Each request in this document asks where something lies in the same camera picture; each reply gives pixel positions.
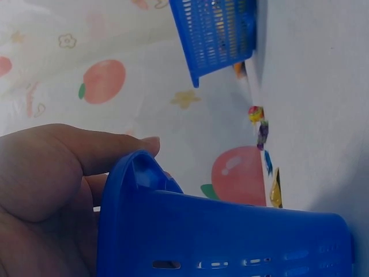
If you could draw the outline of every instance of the blue plastic basket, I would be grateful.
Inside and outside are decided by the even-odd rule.
[[[250,58],[255,0],[170,0],[194,87],[199,77]]]
[[[144,151],[110,172],[99,277],[351,277],[351,236],[335,214],[183,194]]]

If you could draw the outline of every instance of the fingernail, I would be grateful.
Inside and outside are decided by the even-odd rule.
[[[156,155],[160,149],[160,137],[146,137],[141,141],[145,143],[145,149],[151,154]]]

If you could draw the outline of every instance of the finger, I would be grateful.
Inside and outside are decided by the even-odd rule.
[[[92,193],[94,207],[98,207],[101,205],[101,198],[103,197],[103,191],[107,178],[108,175],[106,174],[85,177]]]
[[[125,134],[82,130],[67,125],[45,129],[76,156],[84,176],[108,172],[119,158],[134,151],[144,149],[156,156],[160,149],[158,137],[139,140]]]
[[[45,220],[76,195],[82,176],[105,173],[136,150],[156,155],[159,148],[157,137],[139,140],[59,124],[0,137],[0,206],[25,220]]]

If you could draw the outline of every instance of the fruit print fabric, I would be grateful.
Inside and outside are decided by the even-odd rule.
[[[125,79],[126,69],[121,62],[114,59],[98,62],[84,74],[78,96],[90,104],[102,104],[119,93]]]
[[[209,198],[265,206],[265,188],[258,148],[237,147],[220,155],[212,168],[212,184],[201,186],[201,190]]]

